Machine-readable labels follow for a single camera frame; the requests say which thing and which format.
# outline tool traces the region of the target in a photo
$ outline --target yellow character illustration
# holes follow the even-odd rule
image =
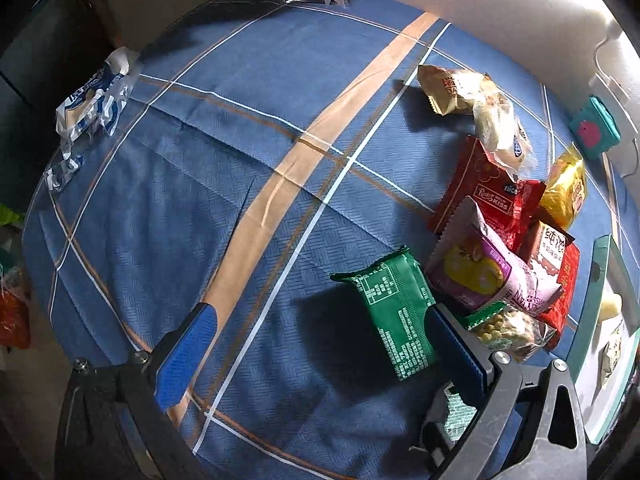
[[[447,251],[444,272],[460,285],[485,296],[495,294],[504,285],[502,269],[485,256],[482,241],[475,234]]]

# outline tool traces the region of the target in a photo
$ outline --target white wall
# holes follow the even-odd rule
[[[580,109],[595,72],[593,47],[610,13],[601,0],[399,0],[433,12],[493,45],[528,69],[564,102]],[[600,65],[631,96],[627,111],[640,126],[640,59],[626,36],[604,46]],[[609,152],[621,173],[636,155],[630,139]],[[628,178],[640,205],[640,175]]]
[[[125,44],[134,49],[157,37],[181,15],[207,0],[108,0]],[[492,44],[527,68],[577,111],[594,73],[593,47],[604,36],[609,11],[600,0],[399,0],[428,10]],[[640,125],[640,59],[624,37],[600,53],[603,69],[631,95]],[[621,173],[631,171],[629,139],[610,151]],[[640,204],[640,175],[627,180]]]

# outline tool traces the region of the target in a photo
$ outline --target purple snack package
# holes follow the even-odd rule
[[[508,250],[469,196],[449,219],[425,271],[435,288],[470,311],[503,301],[536,316],[562,294],[553,276],[530,269]]]

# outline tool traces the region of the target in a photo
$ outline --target orange plastic bag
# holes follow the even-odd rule
[[[12,293],[0,288],[0,345],[24,350],[30,343],[27,306]]]

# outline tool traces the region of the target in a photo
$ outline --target yellow snack package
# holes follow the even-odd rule
[[[540,207],[551,215],[558,227],[567,230],[587,198],[584,159],[575,144],[558,157],[549,172]]]
[[[504,98],[487,74],[463,68],[418,65],[418,81],[433,111],[440,115],[470,114],[476,102],[492,104],[494,99]]]

